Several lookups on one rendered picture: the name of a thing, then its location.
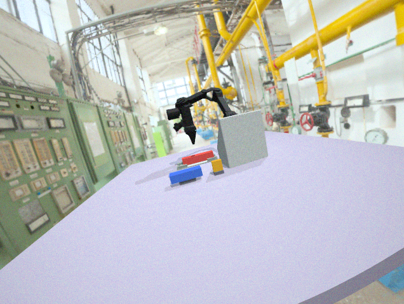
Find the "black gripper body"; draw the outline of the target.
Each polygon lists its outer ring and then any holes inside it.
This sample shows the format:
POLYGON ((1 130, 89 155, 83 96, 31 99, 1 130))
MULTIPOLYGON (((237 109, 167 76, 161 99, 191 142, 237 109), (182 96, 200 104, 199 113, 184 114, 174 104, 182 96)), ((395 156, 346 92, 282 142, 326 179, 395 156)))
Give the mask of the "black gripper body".
POLYGON ((184 122, 184 132, 193 132, 196 130, 196 126, 193 123, 192 116, 182 117, 182 121, 184 122))

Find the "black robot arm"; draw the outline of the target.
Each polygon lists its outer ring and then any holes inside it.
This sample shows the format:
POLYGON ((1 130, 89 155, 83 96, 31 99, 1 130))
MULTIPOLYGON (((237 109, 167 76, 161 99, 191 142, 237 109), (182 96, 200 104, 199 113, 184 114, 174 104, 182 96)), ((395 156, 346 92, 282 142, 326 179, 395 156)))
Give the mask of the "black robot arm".
MULTIPOLYGON (((201 99, 208 99, 209 101, 216 102, 219 108, 221 109, 224 118, 238 114, 235 111, 230 110, 225 99, 223 98, 222 90, 220 88, 211 87, 208 89, 202 89, 200 92, 195 93, 194 95, 178 98, 175 103, 175 108, 166 110, 168 120, 174 120, 180 118, 180 114, 181 118, 185 116, 190 116, 191 115, 190 107, 192 107, 195 102, 201 99), (213 96, 211 98, 207 96, 207 93, 211 92, 212 90, 213 90, 212 92, 213 96)), ((180 119, 180 122, 178 124, 177 123, 174 124, 174 130, 177 132, 180 128, 184 126, 185 126, 184 122, 180 119)))

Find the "yellow rectangular block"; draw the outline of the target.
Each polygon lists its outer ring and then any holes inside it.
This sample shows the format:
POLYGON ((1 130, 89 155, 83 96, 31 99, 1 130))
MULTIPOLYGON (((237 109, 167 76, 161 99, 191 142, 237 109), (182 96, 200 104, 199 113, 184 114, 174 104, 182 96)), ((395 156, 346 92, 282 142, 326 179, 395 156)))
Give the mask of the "yellow rectangular block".
POLYGON ((223 170, 222 160, 221 159, 211 161, 211 163, 212 163, 212 167, 213 167, 214 172, 223 170))

